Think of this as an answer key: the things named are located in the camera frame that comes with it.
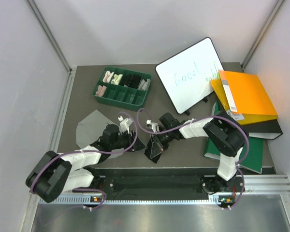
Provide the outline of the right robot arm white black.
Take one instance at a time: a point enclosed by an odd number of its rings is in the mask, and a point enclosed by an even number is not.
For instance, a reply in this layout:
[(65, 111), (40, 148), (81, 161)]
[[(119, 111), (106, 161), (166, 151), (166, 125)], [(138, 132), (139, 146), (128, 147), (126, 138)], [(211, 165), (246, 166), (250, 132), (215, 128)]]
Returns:
[(233, 186), (240, 154), (244, 145), (248, 144), (248, 134), (239, 123), (222, 111), (201, 120), (191, 119), (182, 122), (171, 113), (165, 113), (159, 121), (160, 125), (151, 120), (146, 122), (147, 128), (153, 131), (145, 150), (145, 155), (151, 161), (158, 162), (161, 154), (168, 149), (169, 143), (173, 140), (207, 137), (220, 152), (217, 188), (228, 191)]

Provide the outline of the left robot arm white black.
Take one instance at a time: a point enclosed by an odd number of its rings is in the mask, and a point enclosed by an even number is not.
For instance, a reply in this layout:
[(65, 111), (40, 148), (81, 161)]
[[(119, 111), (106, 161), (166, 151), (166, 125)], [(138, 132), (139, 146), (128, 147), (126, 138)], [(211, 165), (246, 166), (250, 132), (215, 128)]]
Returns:
[(121, 132), (119, 126), (109, 124), (102, 135), (87, 147), (70, 153), (47, 151), (28, 175), (25, 184), (45, 202), (53, 202), (61, 193), (78, 188), (96, 191), (100, 180), (90, 165), (104, 162), (112, 155), (136, 152), (146, 148), (136, 131)]

